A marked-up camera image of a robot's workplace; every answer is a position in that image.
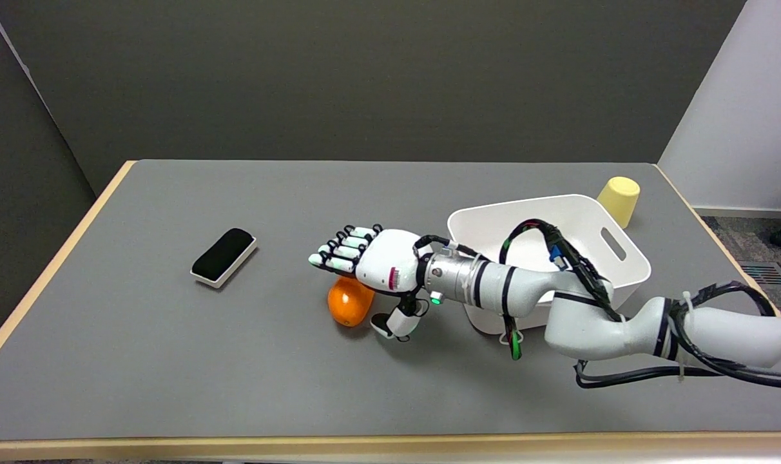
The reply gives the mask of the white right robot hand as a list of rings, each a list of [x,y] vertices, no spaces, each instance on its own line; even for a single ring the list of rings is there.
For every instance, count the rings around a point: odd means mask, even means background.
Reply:
[[[417,247],[420,237],[402,229],[345,226],[310,255],[311,266],[351,277],[375,293],[395,296],[390,313],[372,316],[372,328],[388,340],[406,342],[426,313],[417,294],[423,287],[420,268],[432,246]]]

